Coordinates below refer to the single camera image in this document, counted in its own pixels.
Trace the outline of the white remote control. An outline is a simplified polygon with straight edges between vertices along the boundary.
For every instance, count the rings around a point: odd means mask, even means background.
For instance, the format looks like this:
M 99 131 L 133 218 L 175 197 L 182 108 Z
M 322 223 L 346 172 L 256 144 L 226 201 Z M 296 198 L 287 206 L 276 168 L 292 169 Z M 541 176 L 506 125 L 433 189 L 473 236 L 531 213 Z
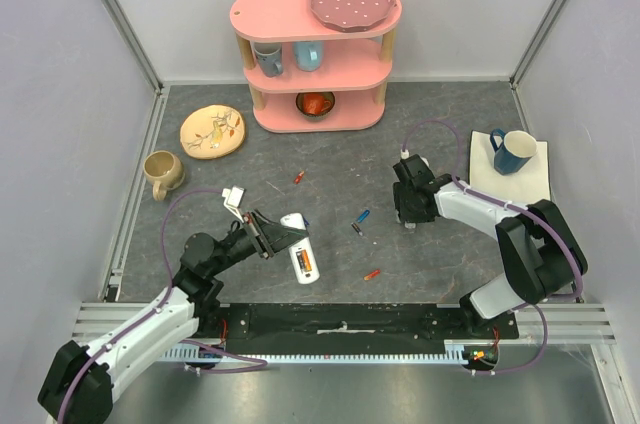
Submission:
M 300 213 L 287 214 L 280 219 L 280 223 L 298 230 L 307 230 L 305 220 Z M 312 284 L 320 278 L 309 237 L 305 237 L 291 246 L 289 254 L 299 284 Z

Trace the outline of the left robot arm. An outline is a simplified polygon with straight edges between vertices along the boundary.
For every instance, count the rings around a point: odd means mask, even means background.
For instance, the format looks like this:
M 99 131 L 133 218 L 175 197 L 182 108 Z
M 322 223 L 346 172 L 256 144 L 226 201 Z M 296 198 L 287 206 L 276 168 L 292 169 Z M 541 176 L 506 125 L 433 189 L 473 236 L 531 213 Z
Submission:
M 234 222 L 224 239 L 191 235 L 178 272 L 149 304 L 116 329 L 55 354 L 37 401 L 59 423 L 103 423 L 126 388 L 174 345 L 208 337 L 219 326 L 218 274 L 252 255 L 270 258 L 306 246 L 309 233 L 299 213 L 279 221 L 257 211 Z

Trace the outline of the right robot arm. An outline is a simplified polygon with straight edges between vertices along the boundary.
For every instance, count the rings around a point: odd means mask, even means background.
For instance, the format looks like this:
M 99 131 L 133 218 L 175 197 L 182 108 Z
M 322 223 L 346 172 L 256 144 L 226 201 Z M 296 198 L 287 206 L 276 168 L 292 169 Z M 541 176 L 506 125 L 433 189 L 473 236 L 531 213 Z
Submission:
M 417 154 L 404 154 L 393 170 L 394 206 L 405 227 L 444 218 L 498 244 L 503 273 L 459 301 L 457 321 L 465 335 L 483 336 L 495 318 L 524 304 L 538 304 L 577 284 L 587 272 L 586 258 L 553 202 L 516 205 L 483 196 L 449 174 L 436 177 Z

